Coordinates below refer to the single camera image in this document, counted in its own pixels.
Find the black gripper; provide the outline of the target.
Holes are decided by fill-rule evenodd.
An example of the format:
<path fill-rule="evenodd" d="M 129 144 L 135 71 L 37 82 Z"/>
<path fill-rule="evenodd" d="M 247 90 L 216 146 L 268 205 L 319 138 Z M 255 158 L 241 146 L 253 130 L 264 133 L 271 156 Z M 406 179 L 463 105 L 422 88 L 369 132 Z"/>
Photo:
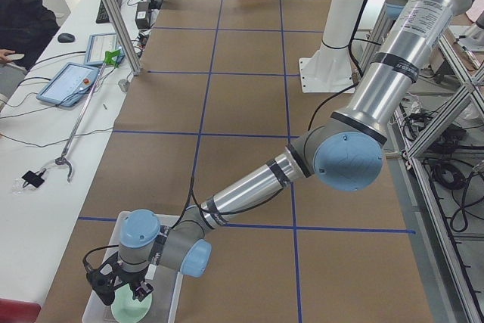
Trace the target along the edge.
<path fill-rule="evenodd" d="M 154 291 L 153 286 L 145 281 L 146 274 L 147 270 L 141 270 L 139 272 L 126 272 L 122 270 L 120 272 L 119 284 L 121 286 L 130 286 L 133 300 L 144 300 Z"/>

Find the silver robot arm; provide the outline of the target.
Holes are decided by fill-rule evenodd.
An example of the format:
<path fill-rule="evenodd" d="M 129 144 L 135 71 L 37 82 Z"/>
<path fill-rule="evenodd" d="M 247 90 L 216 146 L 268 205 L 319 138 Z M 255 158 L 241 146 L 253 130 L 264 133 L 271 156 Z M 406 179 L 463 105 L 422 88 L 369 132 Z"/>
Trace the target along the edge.
<path fill-rule="evenodd" d="M 284 152 L 199 206 L 187 207 L 173 226 L 136 210 L 124 218 L 119 249 L 111 257 L 114 287 L 128 284 L 136 300 L 153 290 L 149 265 L 201 276 L 211 254 L 205 236 L 236 215 L 271 200 L 291 182 L 316 175 L 339 191 L 369 186 L 383 165 L 386 124 L 428 61 L 451 19 L 474 0 L 405 0 L 347 106 L 311 129 Z"/>

